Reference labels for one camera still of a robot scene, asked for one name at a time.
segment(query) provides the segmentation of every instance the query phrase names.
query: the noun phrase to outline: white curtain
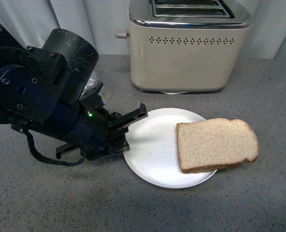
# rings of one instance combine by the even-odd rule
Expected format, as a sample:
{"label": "white curtain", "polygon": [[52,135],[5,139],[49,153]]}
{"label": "white curtain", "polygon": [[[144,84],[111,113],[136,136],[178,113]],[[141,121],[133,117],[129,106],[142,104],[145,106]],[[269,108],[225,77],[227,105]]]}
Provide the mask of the white curtain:
{"label": "white curtain", "polygon": [[[286,0],[237,0],[253,16],[242,58],[286,60]],[[100,54],[128,54],[130,0],[0,0],[0,22],[23,45],[41,47],[54,28],[71,30]]]}

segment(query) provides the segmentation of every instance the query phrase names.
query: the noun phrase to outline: white plate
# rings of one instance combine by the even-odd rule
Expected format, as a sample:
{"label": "white plate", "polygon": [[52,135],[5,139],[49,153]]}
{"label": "white plate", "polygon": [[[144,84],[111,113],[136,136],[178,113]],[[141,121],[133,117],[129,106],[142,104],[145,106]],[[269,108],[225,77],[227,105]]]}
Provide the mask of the white plate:
{"label": "white plate", "polygon": [[205,120],[193,112],[165,108],[153,110],[129,126],[126,133],[130,151],[124,156],[129,167],[142,179],[156,186],[182,189],[198,185],[212,172],[184,174],[181,171],[176,139],[176,123]]}

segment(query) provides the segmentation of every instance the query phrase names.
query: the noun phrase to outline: ventilation holes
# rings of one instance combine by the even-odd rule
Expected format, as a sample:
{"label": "ventilation holes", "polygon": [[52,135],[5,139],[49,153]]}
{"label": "ventilation holes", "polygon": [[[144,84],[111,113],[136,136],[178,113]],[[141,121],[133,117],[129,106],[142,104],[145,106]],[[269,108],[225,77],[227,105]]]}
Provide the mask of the ventilation holes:
{"label": "ventilation holes", "polygon": [[234,38],[174,38],[174,37],[150,37],[149,42],[157,44],[180,45],[227,45],[233,44]]}

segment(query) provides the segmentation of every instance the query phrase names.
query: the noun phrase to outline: slice of bread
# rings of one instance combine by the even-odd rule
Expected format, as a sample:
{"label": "slice of bread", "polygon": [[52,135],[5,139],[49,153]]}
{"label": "slice of bread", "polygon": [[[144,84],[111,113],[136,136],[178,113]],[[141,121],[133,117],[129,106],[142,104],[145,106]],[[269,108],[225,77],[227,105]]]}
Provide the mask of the slice of bread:
{"label": "slice of bread", "polygon": [[251,127],[240,119],[216,118],[177,123],[178,159],[183,173],[198,173],[253,163],[259,143]]}

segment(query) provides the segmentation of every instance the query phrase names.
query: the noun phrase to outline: toaster knob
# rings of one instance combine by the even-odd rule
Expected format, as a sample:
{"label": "toaster knob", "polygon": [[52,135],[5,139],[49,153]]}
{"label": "toaster knob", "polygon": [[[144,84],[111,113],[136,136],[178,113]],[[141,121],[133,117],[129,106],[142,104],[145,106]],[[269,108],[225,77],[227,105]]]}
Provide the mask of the toaster knob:
{"label": "toaster knob", "polygon": [[129,30],[127,29],[119,29],[115,31],[115,37],[119,39],[127,39],[129,37]]}

